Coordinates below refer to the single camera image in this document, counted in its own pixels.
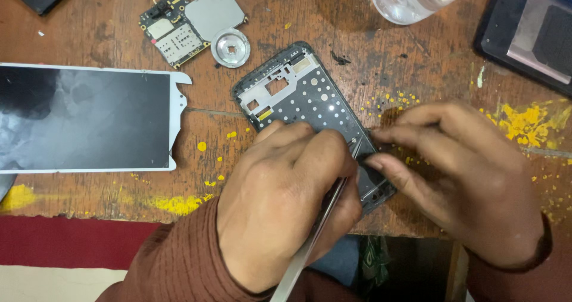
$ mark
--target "wooden table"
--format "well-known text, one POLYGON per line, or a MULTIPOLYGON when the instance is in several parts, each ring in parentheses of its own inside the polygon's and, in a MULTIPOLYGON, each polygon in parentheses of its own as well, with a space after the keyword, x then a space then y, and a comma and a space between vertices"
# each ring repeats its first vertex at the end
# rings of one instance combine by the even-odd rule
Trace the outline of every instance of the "wooden table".
MULTIPOLYGON (((430 101, 461 100, 482 108, 530 158, 542 209, 556 227, 572 229, 567 218, 572 217, 572 128, 566 122, 571 104, 474 53, 471 45, 486 0, 458 0, 409 27, 383 19, 370 0, 236 1, 249 17, 239 29, 251 43, 251 57, 238 69, 217 69, 207 50, 182 66, 194 85, 181 87, 189 105, 173 147, 175 171, 19 175, 0 212, 161 222, 191 212, 221 193, 225 181, 219 176, 228 178, 254 138, 231 87, 277 51, 305 40, 366 127, 388 126, 402 109, 430 101), (330 50, 352 63, 335 65, 330 50), (205 151, 197 148, 200 142, 206 143, 205 151)), ((152 3, 63 0, 41 18, 19 0, 0 0, 0 61, 172 70, 137 25, 152 3)), ((432 169, 412 153, 394 152, 413 169, 432 169)), ((354 231, 440 236, 439 228, 403 195, 387 201, 354 231)))

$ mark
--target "metal cover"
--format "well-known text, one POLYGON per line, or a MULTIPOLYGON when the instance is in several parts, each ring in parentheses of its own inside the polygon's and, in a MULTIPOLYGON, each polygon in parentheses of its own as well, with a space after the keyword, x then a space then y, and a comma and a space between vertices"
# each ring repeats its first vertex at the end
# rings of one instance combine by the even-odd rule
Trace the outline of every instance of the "metal cover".
POLYGON ((244 12, 235 0, 194 0, 185 8, 185 16, 206 41, 244 21, 244 12))
POLYGON ((234 28, 223 29, 215 35, 211 52, 218 64, 237 68, 244 65, 250 56, 250 43, 240 31, 234 28))

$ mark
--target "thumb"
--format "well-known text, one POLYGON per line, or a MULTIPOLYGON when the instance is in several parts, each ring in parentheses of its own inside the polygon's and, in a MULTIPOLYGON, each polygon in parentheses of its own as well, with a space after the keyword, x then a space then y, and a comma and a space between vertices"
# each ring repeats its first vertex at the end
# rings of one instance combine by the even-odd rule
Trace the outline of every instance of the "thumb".
POLYGON ((449 206, 439 191, 433 190, 416 172, 390 154, 377 153, 366 163, 382 173, 400 192, 408 196, 425 216, 441 227, 449 224, 449 206))

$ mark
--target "red cloth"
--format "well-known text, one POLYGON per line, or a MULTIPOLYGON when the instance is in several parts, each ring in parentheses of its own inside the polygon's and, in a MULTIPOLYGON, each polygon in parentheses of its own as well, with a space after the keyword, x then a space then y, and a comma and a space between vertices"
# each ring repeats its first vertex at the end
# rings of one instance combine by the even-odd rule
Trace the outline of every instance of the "red cloth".
POLYGON ((0 216, 0 265, 129 269, 141 244, 159 225, 0 216))

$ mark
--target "brown sleeve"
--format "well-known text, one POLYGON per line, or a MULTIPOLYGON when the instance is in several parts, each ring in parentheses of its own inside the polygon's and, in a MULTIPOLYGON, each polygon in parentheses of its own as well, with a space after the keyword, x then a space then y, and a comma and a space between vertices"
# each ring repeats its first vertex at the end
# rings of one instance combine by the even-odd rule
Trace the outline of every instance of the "brown sleeve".
POLYGON ((572 240, 569 232, 553 229, 552 254, 526 273, 506 273, 471 258, 468 290, 476 302, 572 301, 572 240))
POLYGON ((259 301, 234 282, 218 248, 218 198, 176 224, 160 226, 141 246, 123 282, 97 302, 259 301))

